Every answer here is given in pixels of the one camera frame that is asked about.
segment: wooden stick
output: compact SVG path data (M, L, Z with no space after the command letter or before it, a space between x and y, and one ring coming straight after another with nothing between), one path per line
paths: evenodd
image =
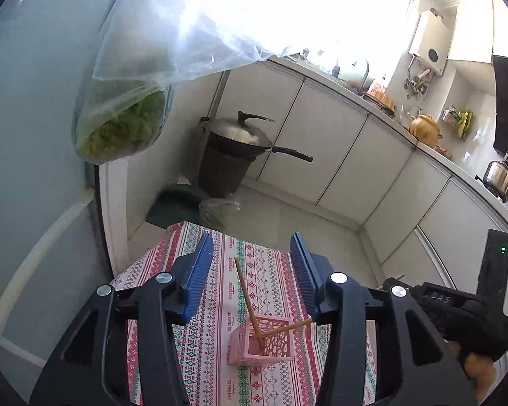
M261 333L261 337L272 336L273 334L279 334L279 333L282 333L284 331L293 330L295 328L299 328L299 327L301 327L303 325L308 325L308 324L311 324L313 322L314 322L314 320L309 318L309 319L305 319L305 320L302 320L301 322L296 322L295 324L291 324L291 325L288 325L288 326L282 326L280 328L273 328L272 330L263 331Z
M263 339L261 337L261 333L258 327L258 319L256 319L256 315L254 314L254 310L252 309L252 303L250 302L250 297L247 289L247 285L245 283L245 278L242 276L241 264L239 264L239 259L235 257L235 267L237 268L237 275L239 275L239 282L241 283L242 294L245 297L245 302L247 303L247 310L249 311L250 322L252 322L252 328L254 328L254 336L260 345L260 348L263 349Z
M402 274L402 275L397 276L395 279L397 279L397 281L398 281L399 279L404 278L404 276L405 276L405 275L404 275L404 274ZM383 286L383 285L381 285L380 287L378 287L378 288L377 288L377 290L382 290L383 288L384 288L384 286Z

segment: white cabinet door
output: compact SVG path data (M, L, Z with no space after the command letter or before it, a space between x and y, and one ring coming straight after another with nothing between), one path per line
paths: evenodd
M312 156L312 163L286 154L269 156L259 179L316 203L339 169L366 115L344 97L313 81L297 95L276 145Z
M365 223L383 263L423 218L449 174L414 151L384 199Z
M382 263L386 278L401 279L405 284L415 286L424 282L445 285L443 277L436 267L436 257L420 241L421 234L413 230L391 256Z
M274 141L302 81L302 75L271 62L234 69L230 72L216 117L236 119L238 111L269 117L275 123L256 119L248 123L262 129ZM269 152L257 157L247 175L257 178L268 156Z
M452 179L419 223L457 289L469 293L476 293L488 230L505 230L479 200L473 191ZM508 285L504 313L508 315Z
M459 3L448 59L491 63L492 50L492 0Z
M458 290L476 293L488 229L493 219L450 180L419 226Z
M493 54L508 57L508 8L502 0L493 0Z
M319 205L365 223L412 153L413 145L370 116Z

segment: pot lid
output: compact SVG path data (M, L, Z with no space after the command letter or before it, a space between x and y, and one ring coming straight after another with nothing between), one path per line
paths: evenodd
M432 118L431 115L423 115L423 114L419 114L418 115L418 118L422 118L423 120L425 121L428 121L431 125L434 125L435 127L437 127L437 130L440 131L440 128L438 127L438 123L436 123L434 121L434 119Z
M236 142L245 143L247 145L261 146L269 148L273 143L267 137L267 134L254 125L245 123L247 119L261 119L274 122L263 116L249 115L240 111L237 119L225 118L216 119L206 123L206 128L210 132L231 139Z

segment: water heater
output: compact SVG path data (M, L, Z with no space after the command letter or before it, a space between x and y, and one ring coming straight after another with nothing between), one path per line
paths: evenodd
M440 76L446 64L451 40L452 33L442 24L442 18L426 10L421 13L409 53L416 55L421 64Z

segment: tablecloth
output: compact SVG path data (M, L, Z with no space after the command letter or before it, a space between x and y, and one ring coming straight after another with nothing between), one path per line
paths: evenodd
M227 363L231 332L247 317L234 257L239 259L256 313L290 317L294 322L308 314L299 296L290 256L184 222L170 226L161 242L112 285L117 290L142 285L169 270L174 260L194 252L208 231L214 257L199 310L186 327L174 326L179 362L188 398L193 406L308 406L316 403L331 327L307 325L294 330L296 358L264 368ZM137 325L128 325L128 383L131 401L142 404L137 359ZM374 402L376 370L367 340L364 402Z

